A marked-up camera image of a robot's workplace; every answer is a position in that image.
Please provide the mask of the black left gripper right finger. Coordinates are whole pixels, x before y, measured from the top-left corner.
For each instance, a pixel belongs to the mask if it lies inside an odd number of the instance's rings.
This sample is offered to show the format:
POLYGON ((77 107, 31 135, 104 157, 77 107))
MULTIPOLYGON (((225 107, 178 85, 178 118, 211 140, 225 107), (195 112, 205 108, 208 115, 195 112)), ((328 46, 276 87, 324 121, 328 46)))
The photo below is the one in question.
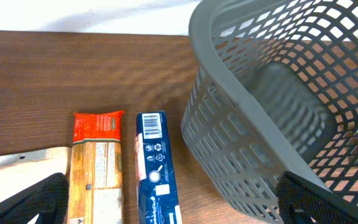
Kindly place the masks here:
POLYGON ((358 206, 290 171, 281 175, 276 194, 286 224, 358 224, 358 206))

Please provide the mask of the blue tissue box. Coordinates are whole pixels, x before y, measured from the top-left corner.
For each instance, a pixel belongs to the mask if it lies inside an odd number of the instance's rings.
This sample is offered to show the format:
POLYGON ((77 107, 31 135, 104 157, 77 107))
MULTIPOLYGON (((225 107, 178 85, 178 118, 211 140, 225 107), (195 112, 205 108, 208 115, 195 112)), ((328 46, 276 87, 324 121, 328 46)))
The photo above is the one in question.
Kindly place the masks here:
POLYGON ((142 224, 182 224, 167 118, 139 113, 135 132, 137 208, 142 224))

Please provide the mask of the orange pasta packet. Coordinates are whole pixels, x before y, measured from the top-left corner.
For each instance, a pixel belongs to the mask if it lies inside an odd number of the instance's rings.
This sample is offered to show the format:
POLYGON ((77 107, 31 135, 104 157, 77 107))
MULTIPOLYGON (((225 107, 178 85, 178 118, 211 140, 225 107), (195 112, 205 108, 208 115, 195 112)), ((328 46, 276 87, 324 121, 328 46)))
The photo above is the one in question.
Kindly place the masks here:
POLYGON ((122 224, 121 118, 124 111, 76 113, 71 149, 68 224, 122 224))

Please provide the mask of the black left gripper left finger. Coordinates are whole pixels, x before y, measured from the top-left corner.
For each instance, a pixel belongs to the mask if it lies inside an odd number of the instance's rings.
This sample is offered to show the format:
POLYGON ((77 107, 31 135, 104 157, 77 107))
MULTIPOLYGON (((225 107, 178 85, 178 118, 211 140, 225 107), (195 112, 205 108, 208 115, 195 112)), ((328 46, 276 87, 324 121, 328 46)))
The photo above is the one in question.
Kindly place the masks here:
POLYGON ((68 210, 69 183, 55 173, 0 202, 0 223, 61 224, 68 210))

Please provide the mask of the beige paper bag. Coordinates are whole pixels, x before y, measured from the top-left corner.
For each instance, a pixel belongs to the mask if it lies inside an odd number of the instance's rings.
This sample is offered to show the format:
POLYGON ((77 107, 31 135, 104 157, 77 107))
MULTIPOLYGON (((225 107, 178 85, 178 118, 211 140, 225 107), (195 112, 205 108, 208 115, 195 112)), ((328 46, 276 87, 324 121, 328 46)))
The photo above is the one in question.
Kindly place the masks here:
POLYGON ((51 147, 0 156, 0 202, 52 174, 66 175, 70 162, 70 147, 51 147))

